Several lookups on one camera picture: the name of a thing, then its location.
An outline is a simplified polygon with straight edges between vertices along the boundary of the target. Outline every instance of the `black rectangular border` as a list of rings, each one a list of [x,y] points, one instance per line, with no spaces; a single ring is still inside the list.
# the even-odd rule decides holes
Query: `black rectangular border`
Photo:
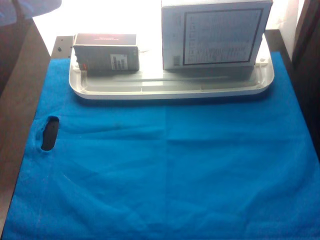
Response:
[[[252,46],[251,46],[251,51],[249,55],[248,61],[224,61],[224,62],[206,62],[206,63],[190,63],[190,64],[185,64],[185,54],[186,54],[186,31],[187,31],[187,15],[188,14],[204,14],[204,13],[217,13],[217,12],[241,12],[241,11],[255,11],[255,10],[260,10],[260,17],[258,20],[258,24],[255,29],[255,34],[254,38],[252,41]],[[245,8],[245,9],[226,9],[226,10],[211,10],[211,11],[189,11],[184,13],[184,30],[183,30],[183,60],[182,60],[182,65],[183,66],[190,66],[190,65],[209,65],[209,64],[235,64],[235,63],[249,63],[251,60],[251,55],[254,50],[260,22],[262,15],[264,13],[263,8]]]

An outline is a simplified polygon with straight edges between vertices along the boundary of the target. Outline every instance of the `wooden table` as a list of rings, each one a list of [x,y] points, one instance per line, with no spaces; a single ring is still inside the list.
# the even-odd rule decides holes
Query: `wooden table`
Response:
[[[265,36],[270,51],[281,53],[295,87],[297,80],[280,31],[267,30]],[[14,194],[48,64],[51,58],[70,57],[72,39],[72,36],[57,37],[50,57],[37,27],[32,24],[13,73],[0,97],[0,233],[3,232]],[[319,146],[318,138],[313,134],[313,127],[310,124],[308,127],[314,145]],[[319,155],[319,147],[316,147],[316,151]]]

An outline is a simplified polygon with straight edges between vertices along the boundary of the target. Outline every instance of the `barcode sticker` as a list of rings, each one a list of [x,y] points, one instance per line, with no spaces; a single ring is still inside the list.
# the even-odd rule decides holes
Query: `barcode sticker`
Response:
[[[180,66],[180,62],[181,62],[181,56],[174,56],[173,57],[173,66],[174,67]]]
[[[128,70],[128,57],[122,54],[110,54],[112,70]]]

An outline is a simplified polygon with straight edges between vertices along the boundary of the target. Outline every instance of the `white tray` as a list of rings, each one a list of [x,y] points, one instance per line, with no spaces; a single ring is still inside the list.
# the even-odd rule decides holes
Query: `white tray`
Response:
[[[140,71],[89,76],[80,71],[74,50],[69,84],[85,99],[186,99],[253,95],[266,90],[275,73],[265,36],[254,67],[163,70],[161,51],[140,52]]]

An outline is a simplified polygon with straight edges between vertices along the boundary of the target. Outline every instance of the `white label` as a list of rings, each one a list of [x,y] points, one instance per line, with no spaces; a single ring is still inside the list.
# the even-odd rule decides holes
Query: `white label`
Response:
[[[112,70],[128,70],[127,55],[110,54]]]
[[[262,10],[187,13],[184,64],[249,62]]]

